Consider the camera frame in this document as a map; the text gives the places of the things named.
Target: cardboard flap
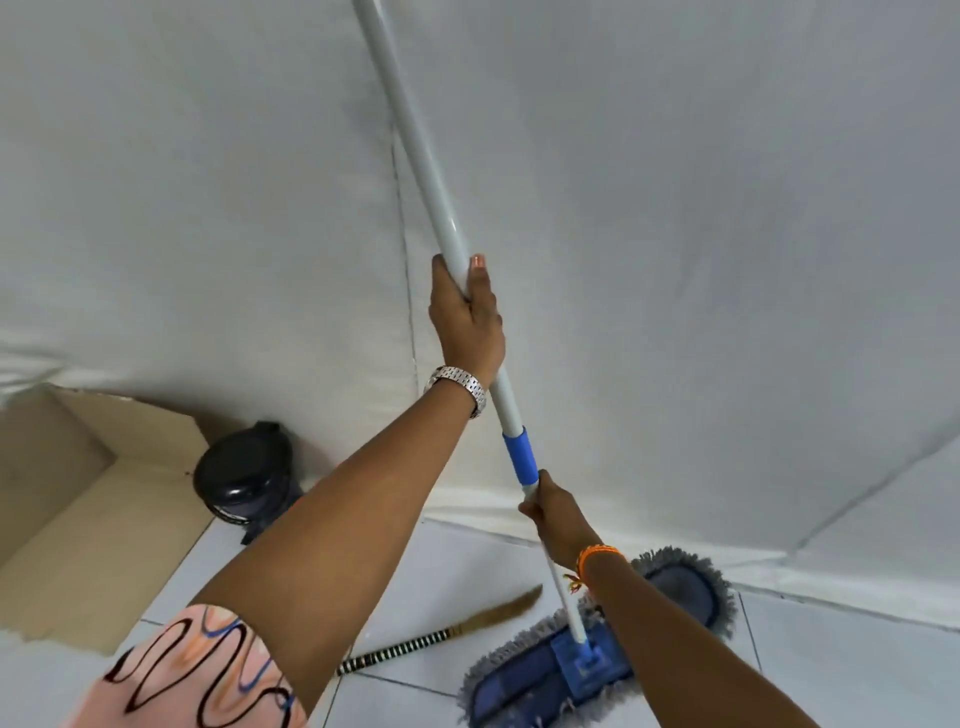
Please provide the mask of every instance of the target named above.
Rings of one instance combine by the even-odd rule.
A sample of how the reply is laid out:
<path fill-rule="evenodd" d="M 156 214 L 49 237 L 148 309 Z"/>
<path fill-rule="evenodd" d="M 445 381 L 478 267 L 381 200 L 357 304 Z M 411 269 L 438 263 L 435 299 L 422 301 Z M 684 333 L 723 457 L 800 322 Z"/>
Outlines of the cardboard flap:
<path fill-rule="evenodd" d="M 14 397 L 0 411 L 0 564 L 112 462 L 50 389 Z"/>
<path fill-rule="evenodd" d="M 53 392 L 117 457 L 192 473 L 206 452 L 206 439 L 192 417 L 114 395 Z"/>
<path fill-rule="evenodd" d="M 183 471 L 118 460 L 0 568 L 0 624 L 113 654 L 210 520 Z"/>

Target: hand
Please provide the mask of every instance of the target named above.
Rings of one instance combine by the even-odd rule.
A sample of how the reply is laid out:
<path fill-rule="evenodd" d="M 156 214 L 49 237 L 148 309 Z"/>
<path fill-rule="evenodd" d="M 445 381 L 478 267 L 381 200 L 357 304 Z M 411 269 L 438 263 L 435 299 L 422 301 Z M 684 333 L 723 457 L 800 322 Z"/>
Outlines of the hand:
<path fill-rule="evenodd" d="M 490 389 L 507 352 L 507 342 L 503 319 L 496 312 L 496 296 L 490 289 L 487 260 L 482 255 L 470 259 L 467 291 L 469 301 L 447 272 L 443 256 L 434 255 L 430 321 L 440 337 L 444 364 L 470 372 L 484 389 Z"/>
<path fill-rule="evenodd" d="M 540 471 L 540 485 L 530 500 L 519 505 L 520 513 L 537 525 L 540 540 L 550 558 L 565 569 L 577 570 L 577 558 L 587 546 L 603 544 L 590 528 L 576 499 Z"/>

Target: black trash can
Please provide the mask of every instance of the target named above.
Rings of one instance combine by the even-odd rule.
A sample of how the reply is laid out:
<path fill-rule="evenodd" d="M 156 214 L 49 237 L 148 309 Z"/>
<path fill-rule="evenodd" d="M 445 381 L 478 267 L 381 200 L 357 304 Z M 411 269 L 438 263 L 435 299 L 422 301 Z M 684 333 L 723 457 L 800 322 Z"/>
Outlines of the black trash can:
<path fill-rule="evenodd" d="M 193 488 L 218 519 L 244 526 L 244 546 L 303 495 L 293 477 L 290 438 L 268 422 L 210 446 L 194 470 Z"/>

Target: white tile floor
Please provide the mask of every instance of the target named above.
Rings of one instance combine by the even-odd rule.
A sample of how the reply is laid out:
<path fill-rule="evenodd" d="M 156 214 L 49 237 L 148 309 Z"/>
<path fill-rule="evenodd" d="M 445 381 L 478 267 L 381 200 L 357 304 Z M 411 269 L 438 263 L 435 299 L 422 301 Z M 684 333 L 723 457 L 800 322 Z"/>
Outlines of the white tile floor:
<path fill-rule="evenodd" d="M 151 637 L 157 627 L 150 622 L 163 623 L 187 604 L 241 549 L 241 536 L 236 526 L 215 521 L 144 613 L 149 622 L 137 624 L 120 651 Z M 544 585 L 543 596 L 520 619 L 393 660 L 363 675 L 332 681 L 310 717 L 311 728 L 453 726 L 460 715 L 453 695 L 473 662 L 559 609 L 538 545 L 421 522 L 354 654 L 440 629 L 537 584 Z M 732 647 L 756 666 L 750 629 L 742 614 Z M 57 725 L 110 664 L 109 658 L 50 643 L 25 645 L 15 636 L 0 633 L 0 725 Z M 41 694 L 44 699 L 38 701 Z M 604 724 L 652 728 L 656 722 L 639 699 L 614 711 Z"/>
<path fill-rule="evenodd" d="M 960 635 L 744 594 L 764 674 L 821 728 L 954 728 Z"/>
<path fill-rule="evenodd" d="M 236 526 L 214 522 L 144 619 L 170 619 L 240 550 L 241 536 Z M 559 608 L 539 546 L 421 522 L 354 654 L 447 626 L 540 583 L 543 597 L 523 618 L 332 681 L 310 717 L 311 728 L 453 726 L 460 715 L 453 695 L 470 665 Z M 822 728 L 954 725 L 960 635 L 768 595 L 743 594 L 740 601 L 732 649 L 754 667 L 758 654 L 763 672 Z M 120 651 L 156 629 L 141 621 Z M 0 632 L 0 725 L 61 723 L 110 664 L 110 658 L 24 644 Z M 614 710 L 603 725 L 657 723 L 640 698 Z"/>

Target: pink patterned sleeve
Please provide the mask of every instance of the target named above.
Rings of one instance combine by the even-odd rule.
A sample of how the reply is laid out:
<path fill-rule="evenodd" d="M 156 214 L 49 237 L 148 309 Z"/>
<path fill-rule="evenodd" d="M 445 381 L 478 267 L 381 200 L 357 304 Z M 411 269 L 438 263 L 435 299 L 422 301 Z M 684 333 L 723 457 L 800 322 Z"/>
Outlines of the pink patterned sleeve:
<path fill-rule="evenodd" d="M 302 728 L 306 713 L 264 643 L 232 612 L 187 607 L 127 652 L 69 728 Z"/>

